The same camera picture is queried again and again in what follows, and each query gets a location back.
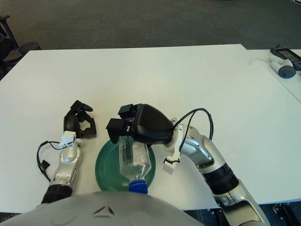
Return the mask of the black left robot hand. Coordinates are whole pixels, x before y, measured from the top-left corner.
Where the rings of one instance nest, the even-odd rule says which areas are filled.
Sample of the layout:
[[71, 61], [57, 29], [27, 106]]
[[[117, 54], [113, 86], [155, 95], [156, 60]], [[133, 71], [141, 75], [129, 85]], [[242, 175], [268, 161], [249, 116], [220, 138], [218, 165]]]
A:
[[[93, 108], [76, 100], [70, 107], [69, 112], [65, 115], [63, 121], [63, 131], [71, 131], [76, 133], [76, 138], [94, 138], [97, 135], [96, 124], [94, 118], [88, 115]], [[87, 121], [90, 127], [82, 130], [80, 122]]]

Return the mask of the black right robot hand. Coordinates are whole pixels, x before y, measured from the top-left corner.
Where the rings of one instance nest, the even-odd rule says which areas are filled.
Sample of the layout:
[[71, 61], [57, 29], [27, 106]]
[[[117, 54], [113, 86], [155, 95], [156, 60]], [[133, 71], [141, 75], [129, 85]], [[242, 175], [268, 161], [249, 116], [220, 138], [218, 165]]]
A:
[[119, 119], [111, 118], [106, 126], [112, 143], [129, 136], [147, 145], [165, 145], [173, 138], [173, 123], [148, 104], [128, 104], [120, 108]]

